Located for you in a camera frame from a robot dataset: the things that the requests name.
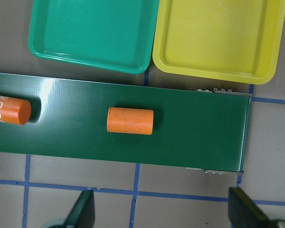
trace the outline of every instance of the dark green board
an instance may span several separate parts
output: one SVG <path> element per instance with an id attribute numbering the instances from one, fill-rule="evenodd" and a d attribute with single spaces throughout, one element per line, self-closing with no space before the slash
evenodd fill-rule
<path id="1" fill-rule="evenodd" d="M 0 123 L 0 152 L 242 171 L 250 97 L 0 74 L 27 99 L 24 126 Z M 152 135 L 108 133 L 109 107 L 152 109 Z"/>

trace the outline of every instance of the teal plastic tray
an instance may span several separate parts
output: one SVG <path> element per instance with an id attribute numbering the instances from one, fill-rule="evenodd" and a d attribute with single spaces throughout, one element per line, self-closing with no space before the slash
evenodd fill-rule
<path id="1" fill-rule="evenodd" d="M 149 65 L 159 0 L 35 0 L 37 57 L 140 74 Z"/>

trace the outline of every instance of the plastic tray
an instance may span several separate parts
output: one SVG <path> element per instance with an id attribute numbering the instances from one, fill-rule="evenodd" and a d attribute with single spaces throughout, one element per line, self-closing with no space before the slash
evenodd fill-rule
<path id="1" fill-rule="evenodd" d="M 148 67 L 159 0 L 35 0 L 28 46 L 37 57 L 130 74 Z"/>
<path id="2" fill-rule="evenodd" d="M 285 0 L 162 0 L 153 60 L 168 73 L 266 83 L 284 15 Z"/>

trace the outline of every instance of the orange cylinder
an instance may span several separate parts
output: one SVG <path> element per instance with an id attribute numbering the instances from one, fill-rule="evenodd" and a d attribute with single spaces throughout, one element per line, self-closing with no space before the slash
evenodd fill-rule
<path id="1" fill-rule="evenodd" d="M 110 107 L 106 126 L 108 132 L 150 135 L 153 110 Z"/>
<path id="2" fill-rule="evenodd" d="M 29 121 L 30 114 L 29 101 L 0 96 L 0 122 L 24 125 Z"/>

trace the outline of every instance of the orange can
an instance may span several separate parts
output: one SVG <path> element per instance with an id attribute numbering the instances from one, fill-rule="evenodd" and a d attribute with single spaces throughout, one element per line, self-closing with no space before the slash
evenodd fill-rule
<path id="1" fill-rule="evenodd" d="M 29 101 L 0 96 L 0 122 L 24 125 L 29 121 L 30 114 Z"/>
<path id="2" fill-rule="evenodd" d="M 110 107 L 107 118 L 108 132 L 152 134 L 153 110 Z"/>

